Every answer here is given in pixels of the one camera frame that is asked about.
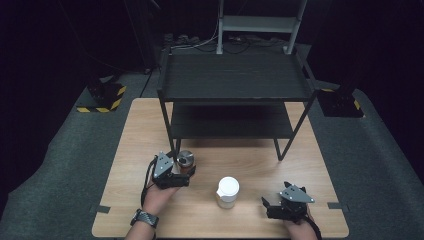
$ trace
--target dark background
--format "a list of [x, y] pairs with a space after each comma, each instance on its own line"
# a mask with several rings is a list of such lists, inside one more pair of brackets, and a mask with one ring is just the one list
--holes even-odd
[[[155, 17], [149, 18], [156, 20], [150, 22], [154, 30], [212, 37], [216, 0], [157, 2], [162, 9], [152, 9]], [[225, 11], [295, 15], [297, 1], [284, 2], [227, 0]], [[308, 61], [318, 80], [345, 84], [355, 66], [366, 63], [356, 87], [373, 102], [421, 181], [423, 15], [421, 0], [309, 0], [297, 38], [312, 45]], [[90, 76], [142, 71], [143, 48], [149, 46], [140, 49], [123, 0], [5, 0], [0, 18], [3, 209], [7, 194], [42, 164], [48, 144]]]

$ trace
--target white shelf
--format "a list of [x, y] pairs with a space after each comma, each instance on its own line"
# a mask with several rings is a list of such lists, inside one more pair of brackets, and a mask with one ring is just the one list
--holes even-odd
[[292, 33], [296, 18], [228, 16], [223, 17], [223, 31]]

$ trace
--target wristwatch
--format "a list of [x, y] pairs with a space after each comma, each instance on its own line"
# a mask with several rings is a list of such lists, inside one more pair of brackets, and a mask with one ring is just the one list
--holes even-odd
[[145, 222], [149, 224], [150, 226], [152, 226], [152, 228], [156, 228], [159, 222], [159, 218], [150, 213], [143, 212], [141, 209], [137, 209], [133, 219], [131, 220], [130, 225], [131, 226], [134, 225], [134, 223], [137, 221]]

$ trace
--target gray carpet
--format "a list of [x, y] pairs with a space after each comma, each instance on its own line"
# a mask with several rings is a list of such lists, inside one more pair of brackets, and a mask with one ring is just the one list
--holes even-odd
[[[249, 51], [273, 50], [252, 48], [245, 53]], [[127, 90], [115, 112], [70, 109], [41, 168], [9, 195], [0, 239], [96, 239], [91, 227], [129, 107], [142, 92], [142, 97], [156, 97], [158, 74], [155, 70], [150, 79], [124, 74], [119, 83]], [[337, 87], [324, 81], [315, 84]], [[318, 101], [309, 113], [345, 210], [350, 229], [346, 239], [422, 239], [424, 187], [367, 96], [356, 90], [354, 97], [365, 118], [324, 117]]]

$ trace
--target white cup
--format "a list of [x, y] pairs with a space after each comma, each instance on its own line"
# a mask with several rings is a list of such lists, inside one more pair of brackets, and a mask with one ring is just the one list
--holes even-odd
[[224, 177], [219, 181], [216, 198], [222, 208], [232, 208], [237, 199], [240, 189], [238, 181], [233, 177]]

